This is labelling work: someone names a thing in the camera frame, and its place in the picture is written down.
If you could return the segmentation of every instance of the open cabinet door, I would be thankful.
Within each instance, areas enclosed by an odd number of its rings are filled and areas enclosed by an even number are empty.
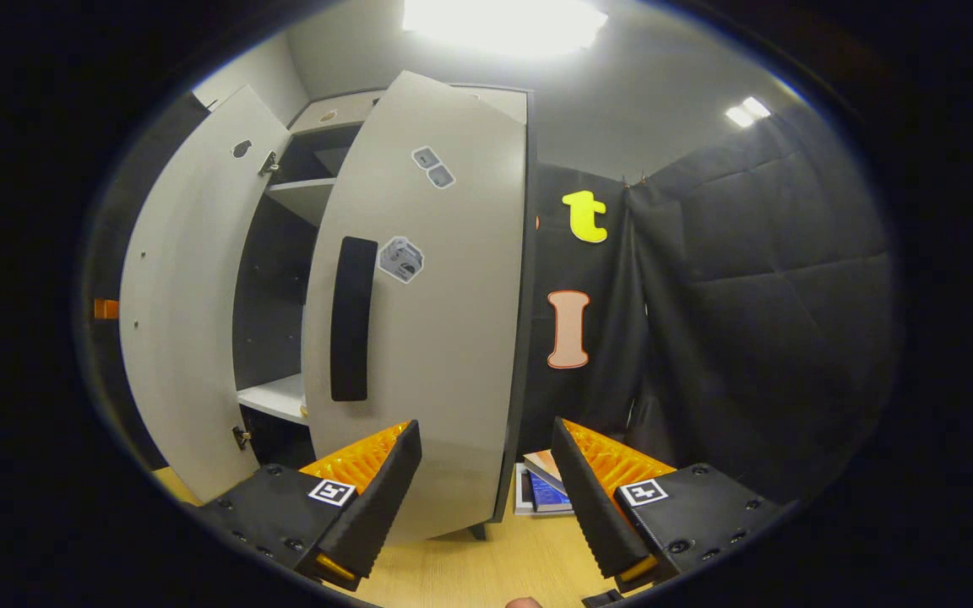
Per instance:
[[[163,458],[202,502],[258,468],[242,426],[231,312],[243,243],[290,135],[250,86],[225,100],[167,162],[127,249],[119,330],[134,401]]]
[[[319,457],[420,421],[422,460],[391,541],[493,515],[513,381],[525,146],[520,121],[405,72],[363,123],[329,195],[302,328],[307,420]],[[397,237],[413,249],[387,249]]]

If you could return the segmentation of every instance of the screw hole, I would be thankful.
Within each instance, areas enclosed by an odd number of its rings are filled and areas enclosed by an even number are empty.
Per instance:
[[[688,541],[677,540],[668,544],[667,550],[671,553],[682,553],[683,551],[687,551],[690,546],[691,544]]]

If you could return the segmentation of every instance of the ceiling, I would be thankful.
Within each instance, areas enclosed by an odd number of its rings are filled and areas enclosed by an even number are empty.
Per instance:
[[[399,0],[346,0],[289,32],[310,99],[385,88],[403,69],[450,84],[531,89],[540,161],[630,182],[739,127],[745,97],[772,111],[798,97],[729,41],[636,0],[592,0],[609,15],[590,49],[513,58],[403,31]]]

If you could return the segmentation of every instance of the wooden floor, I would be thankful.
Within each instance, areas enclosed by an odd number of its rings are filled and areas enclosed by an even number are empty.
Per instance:
[[[171,470],[155,474],[179,500],[197,504]],[[386,544],[370,578],[348,595],[386,608],[503,608],[525,596],[544,608],[560,608],[579,607],[582,598],[614,589],[613,578],[599,574],[574,516],[513,515],[513,497],[510,487],[505,518],[486,525],[486,541],[461,530],[402,546]]]

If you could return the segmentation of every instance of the black door handle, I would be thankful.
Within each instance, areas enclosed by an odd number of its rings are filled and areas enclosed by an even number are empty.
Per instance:
[[[329,334],[329,384],[334,401],[367,397],[367,334],[378,242],[344,237],[336,263]]]

